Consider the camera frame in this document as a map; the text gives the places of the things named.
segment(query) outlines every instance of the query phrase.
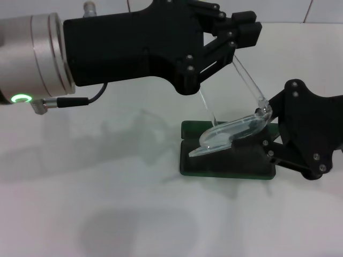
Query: transparent gripper finger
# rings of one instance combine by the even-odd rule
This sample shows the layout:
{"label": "transparent gripper finger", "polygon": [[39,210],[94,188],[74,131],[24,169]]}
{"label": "transparent gripper finger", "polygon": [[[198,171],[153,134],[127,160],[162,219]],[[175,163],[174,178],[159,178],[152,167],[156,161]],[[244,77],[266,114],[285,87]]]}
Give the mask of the transparent gripper finger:
{"label": "transparent gripper finger", "polygon": [[[190,157],[210,154],[221,150],[229,149],[232,141],[235,139],[245,138],[260,132],[269,122],[272,109],[268,100],[264,97],[261,90],[248,74],[242,63],[234,56],[233,64],[253,94],[257,101],[258,112],[253,115],[235,120],[233,122],[226,122],[220,125],[215,125],[213,128],[205,131],[199,139],[200,147],[189,153]],[[211,113],[211,120],[215,120],[214,114]]]}

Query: cable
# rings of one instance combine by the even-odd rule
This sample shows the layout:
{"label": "cable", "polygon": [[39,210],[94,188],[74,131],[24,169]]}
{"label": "cable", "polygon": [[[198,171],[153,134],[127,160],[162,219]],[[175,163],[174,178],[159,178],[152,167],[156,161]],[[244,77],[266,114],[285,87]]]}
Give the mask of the cable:
{"label": "cable", "polygon": [[108,83],[105,82],[100,89],[100,91],[91,99],[87,97],[58,97],[56,99],[57,107],[58,108],[66,108],[66,107],[75,107],[75,106],[83,106],[89,105],[90,103],[94,103],[100,96],[105,92]]}
{"label": "cable", "polygon": [[94,103],[97,99],[99,99],[99,97],[103,94],[103,92],[105,92],[105,90],[107,88],[107,84],[108,84],[107,82],[103,84],[100,91],[93,98],[88,100],[88,104]]}

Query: dark green base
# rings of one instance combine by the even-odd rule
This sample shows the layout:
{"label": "dark green base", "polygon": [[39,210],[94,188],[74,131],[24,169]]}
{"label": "dark green base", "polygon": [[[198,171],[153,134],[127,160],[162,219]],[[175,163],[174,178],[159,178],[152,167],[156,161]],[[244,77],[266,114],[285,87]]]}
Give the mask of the dark green base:
{"label": "dark green base", "polygon": [[[211,122],[184,121],[181,127],[182,139],[184,139],[180,153],[182,175],[262,180],[274,178],[275,165],[269,163],[259,145],[190,158],[188,154],[199,147],[199,137],[211,128],[212,124]],[[271,124],[269,129],[277,132],[277,124]]]}

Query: black linkage arm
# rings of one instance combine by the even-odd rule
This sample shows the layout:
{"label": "black linkage arm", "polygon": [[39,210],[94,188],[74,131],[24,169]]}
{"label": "black linkage arm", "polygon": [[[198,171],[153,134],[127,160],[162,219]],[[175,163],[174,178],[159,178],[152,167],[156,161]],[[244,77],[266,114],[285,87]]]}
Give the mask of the black linkage arm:
{"label": "black linkage arm", "polygon": [[[157,76],[190,95],[232,62],[235,49],[256,44],[255,21],[254,12],[227,18],[218,4],[154,0],[139,12],[66,20],[63,29],[77,86]],[[204,32],[217,38],[204,46]]]}
{"label": "black linkage arm", "polygon": [[294,79],[270,100],[270,105],[272,118],[278,117],[283,142],[267,137],[264,143],[259,142],[270,161],[299,171],[310,180],[328,173],[333,151],[343,145],[343,96],[317,96],[303,81]]}

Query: white tiled wall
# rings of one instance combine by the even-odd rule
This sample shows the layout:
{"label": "white tiled wall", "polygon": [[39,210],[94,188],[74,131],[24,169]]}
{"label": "white tiled wall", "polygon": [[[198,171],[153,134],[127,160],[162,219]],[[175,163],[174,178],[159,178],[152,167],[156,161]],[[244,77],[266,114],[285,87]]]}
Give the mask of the white tiled wall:
{"label": "white tiled wall", "polygon": [[[89,0],[0,0],[0,19],[57,12],[62,20],[81,18]],[[98,14],[128,11],[126,0],[92,0]]]}
{"label": "white tiled wall", "polygon": [[343,23],[343,0],[314,0],[306,22]]}
{"label": "white tiled wall", "polygon": [[[262,22],[303,22],[311,0],[207,0],[220,5],[228,16],[233,12],[254,11]],[[130,0],[131,10],[148,7],[152,0]]]}
{"label": "white tiled wall", "polygon": [[[0,0],[0,19],[57,12],[61,19],[79,18],[87,0]],[[93,0],[98,14],[128,11],[127,0]],[[343,23],[343,0],[207,0],[221,5],[228,16],[233,12],[255,11],[262,22]],[[152,0],[129,0],[131,10],[139,11]]]}

